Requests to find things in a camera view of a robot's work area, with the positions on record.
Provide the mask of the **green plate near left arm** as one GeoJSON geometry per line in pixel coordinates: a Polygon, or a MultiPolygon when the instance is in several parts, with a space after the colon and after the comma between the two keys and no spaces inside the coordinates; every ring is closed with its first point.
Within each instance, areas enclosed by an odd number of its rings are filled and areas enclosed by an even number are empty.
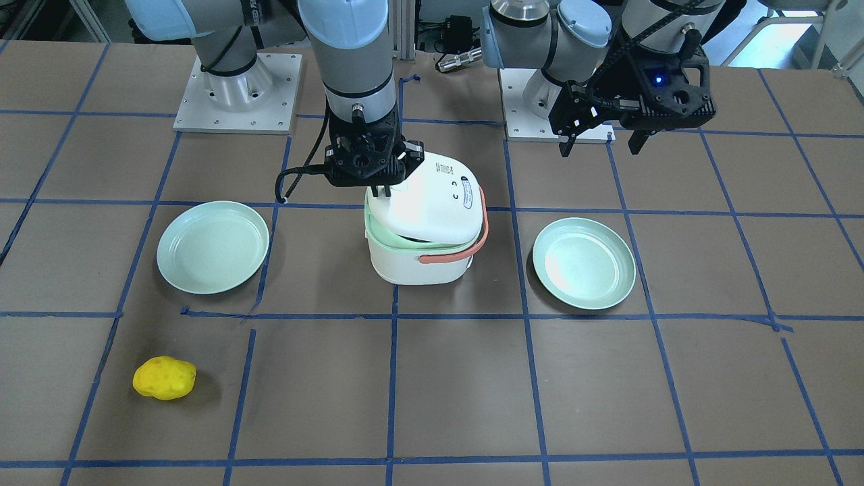
{"type": "Polygon", "coordinates": [[[607,225],[593,219],[558,219],[537,234],[532,264],[538,280],[564,304],[584,310],[613,308],[630,295],[635,255],[607,225]]]}

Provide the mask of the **green plate near right arm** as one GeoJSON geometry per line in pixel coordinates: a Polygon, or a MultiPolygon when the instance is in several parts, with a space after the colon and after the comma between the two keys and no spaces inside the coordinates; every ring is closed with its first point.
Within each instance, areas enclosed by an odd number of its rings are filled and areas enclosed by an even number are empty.
{"type": "Polygon", "coordinates": [[[206,202],[177,216],[161,234],[155,261],[161,277],[190,294],[232,290],[250,279],[269,251],[269,226],[239,202],[206,202]]]}

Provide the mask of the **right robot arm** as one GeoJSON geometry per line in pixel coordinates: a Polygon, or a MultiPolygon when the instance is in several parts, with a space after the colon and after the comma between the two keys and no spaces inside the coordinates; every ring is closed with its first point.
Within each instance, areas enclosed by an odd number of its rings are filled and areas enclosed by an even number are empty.
{"type": "Polygon", "coordinates": [[[190,41],[196,68],[175,121],[193,105],[211,124],[235,130],[285,130],[290,53],[315,63],[326,97],[322,175],[336,187],[395,196],[423,162],[422,142],[401,131],[386,1],[128,1],[132,25],[151,41],[190,41]]]}

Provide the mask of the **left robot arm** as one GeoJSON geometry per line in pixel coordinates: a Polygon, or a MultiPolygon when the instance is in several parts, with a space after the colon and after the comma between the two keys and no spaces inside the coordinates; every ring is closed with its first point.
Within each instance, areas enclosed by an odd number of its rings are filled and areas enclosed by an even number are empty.
{"type": "Polygon", "coordinates": [[[703,36],[721,1],[628,1],[618,25],[593,1],[491,1],[479,41],[435,64],[450,74],[483,61],[528,69],[522,100],[567,157],[578,136],[614,120],[636,155],[663,130],[716,116],[703,36]]]}

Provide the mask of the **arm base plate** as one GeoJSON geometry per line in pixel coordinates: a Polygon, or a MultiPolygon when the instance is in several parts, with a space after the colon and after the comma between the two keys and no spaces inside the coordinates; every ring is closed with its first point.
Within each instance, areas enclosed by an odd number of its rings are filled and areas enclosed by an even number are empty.
{"type": "Polygon", "coordinates": [[[246,73],[204,73],[195,59],[175,115],[176,132],[289,135],[300,91],[299,53],[259,53],[246,73]]]}
{"type": "Polygon", "coordinates": [[[509,141],[564,141],[548,120],[559,86],[550,83],[538,69],[500,69],[499,83],[509,141]]]}

